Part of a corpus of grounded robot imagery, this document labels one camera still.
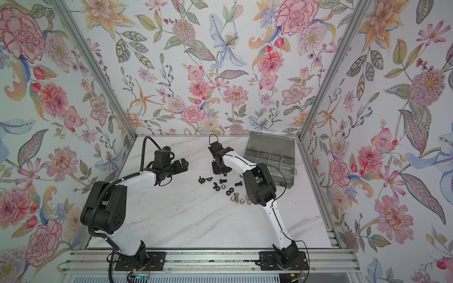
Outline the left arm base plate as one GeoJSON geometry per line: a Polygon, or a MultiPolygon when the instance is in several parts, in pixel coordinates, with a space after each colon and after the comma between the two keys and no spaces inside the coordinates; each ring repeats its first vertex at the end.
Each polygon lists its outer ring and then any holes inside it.
{"type": "Polygon", "coordinates": [[[146,255],[119,255],[115,260],[115,271],[163,271],[166,252],[147,252],[146,255]]]}

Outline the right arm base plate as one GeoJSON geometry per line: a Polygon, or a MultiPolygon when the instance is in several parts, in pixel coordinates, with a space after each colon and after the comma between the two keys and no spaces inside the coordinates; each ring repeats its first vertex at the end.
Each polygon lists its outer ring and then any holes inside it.
{"type": "Polygon", "coordinates": [[[298,252],[288,259],[275,251],[260,251],[258,265],[262,271],[308,271],[309,261],[305,252],[298,252]]]}

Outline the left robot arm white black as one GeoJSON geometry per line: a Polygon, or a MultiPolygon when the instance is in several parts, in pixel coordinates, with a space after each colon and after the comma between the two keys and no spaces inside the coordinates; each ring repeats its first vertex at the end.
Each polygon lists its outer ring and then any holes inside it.
{"type": "Polygon", "coordinates": [[[123,223],[126,220],[128,197],[152,186],[172,180],[188,170],[185,159],[176,160],[169,147],[155,151],[154,160],[147,166],[142,160],[140,170],[120,179],[96,182],[86,200],[80,222],[87,226],[93,238],[104,239],[119,254],[135,257],[146,245],[134,236],[123,223]]]}

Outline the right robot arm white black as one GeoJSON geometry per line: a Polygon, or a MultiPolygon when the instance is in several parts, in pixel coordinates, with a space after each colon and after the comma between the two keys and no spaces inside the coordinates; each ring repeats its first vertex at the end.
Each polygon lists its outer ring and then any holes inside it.
{"type": "Polygon", "coordinates": [[[296,241],[290,238],[277,206],[277,188],[267,165],[252,163],[240,157],[231,147],[223,147],[215,141],[208,147],[213,161],[213,173],[237,172],[243,177],[247,196],[252,204],[263,213],[269,227],[274,249],[274,259],[287,269],[298,256],[296,241]]]}

